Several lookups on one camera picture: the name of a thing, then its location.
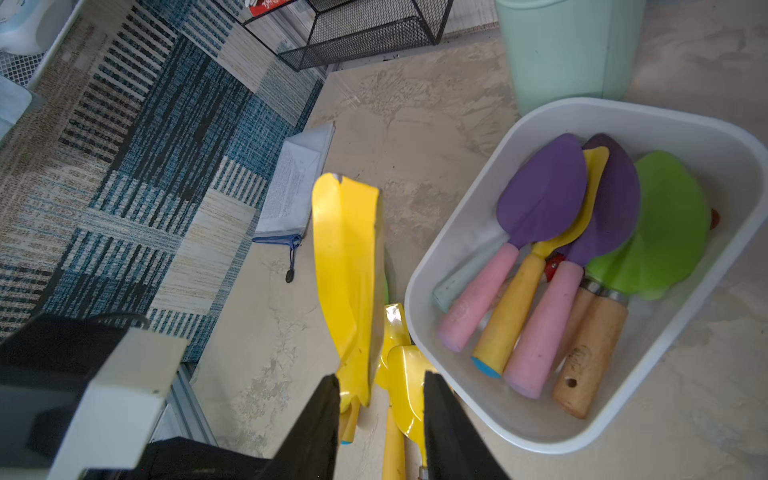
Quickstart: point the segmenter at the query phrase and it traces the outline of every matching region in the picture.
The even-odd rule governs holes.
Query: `concrete floor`
[[[768,4],[650,2],[625,100],[723,118],[768,144]],[[326,171],[382,188],[389,285],[412,271],[519,119],[498,40],[331,74],[309,126],[336,122]],[[526,452],[470,418],[508,474],[530,478],[768,477],[768,229],[731,268],[603,435],[579,452]],[[194,390],[221,446],[270,457],[338,356],[323,320],[312,234],[253,245]],[[336,478],[381,478],[386,393],[374,387]],[[416,478],[418,450],[409,450]]]

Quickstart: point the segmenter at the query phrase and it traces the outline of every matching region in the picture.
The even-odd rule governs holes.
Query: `yellow shovel handle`
[[[360,399],[353,398],[349,408],[339,415],[339,441],[342,445],[352,443],[357,429],[357,416],[360,414]]]
[[[545,265],[543,258],[528,255],[493,311],[472,354],[475,364],[487,375],[498,377],[504,371],[528,317]]]
[[[386,414],[382,480],[406,480],[406,437],[397,428],[392,406]]]

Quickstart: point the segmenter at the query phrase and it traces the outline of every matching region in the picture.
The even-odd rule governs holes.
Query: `white storage tray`
[[[587,420],[552,400],[550,379],[539,400],[520,396],[501,379],[482,375],[470,360],[475,333],[461,354],[436,331],[442,313],[432,291],[471,252],[501,233],[498,197],[539,148],[571,132],[586,141],[606,133],[635,160],[654,150],[678,157],[699,180],[722,221],[710,234],[695,271],[657,302],[633,298],[630,316]],[[571,98],[525,115],[506,134],[416,268],[406,291],[406,319],[416,345],[483,421],[509,442],[543,453],[588,445],[677,338],[768,214],[768,151],[742,128],[713,118],[619,101]]]

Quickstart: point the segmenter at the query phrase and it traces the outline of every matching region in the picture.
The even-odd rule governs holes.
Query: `yellow trowel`
[[[406,325],[406,312],[401,303],[387,305],[384,310],[384,342],[381,355],[379,356],[379,366],[376,369],[376,385],[384,390],[389,390],[389,352],[393,347],[410,345],[411,336]],[[390,393],[384,441],[382,480],[405,480],[405,478],[405,439],[395,421],[395,413],[392,409],[392,393]]]
[[[531,309],[547,257],[559,247],[576,240],[592,218],[594,199],[598,194],[598,186],[610,151],[606,147],[597,147],[582,152],[587,163],[588,179],[586,194],[576,219],[555,238],[532,245],[531,252],[523,260],[512,283],[499,300],[472,353],[472,361],[488,376],[498,378],[504,371],[528,318],[528,311]]]
[[[382,345],[384,244],[379,189],[324,174],[312,192],[317,294],[339,353],[342,443],[354,439],[368,406]]]
[[[389,351],[389,401],[398,428],[419,446],[422,453],[420,478],[425,477],[427,469],[424,436],[424,374],[427,371],[437,372],[415,345],[395,346]]]

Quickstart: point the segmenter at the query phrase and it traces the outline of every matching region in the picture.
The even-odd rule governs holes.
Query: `zipper pull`
[[[294,235],[290,243],[290,270],[286,272],[286,283],[293,282],[293,263],[296,261],[296,249],[301,245],[301,236]]]

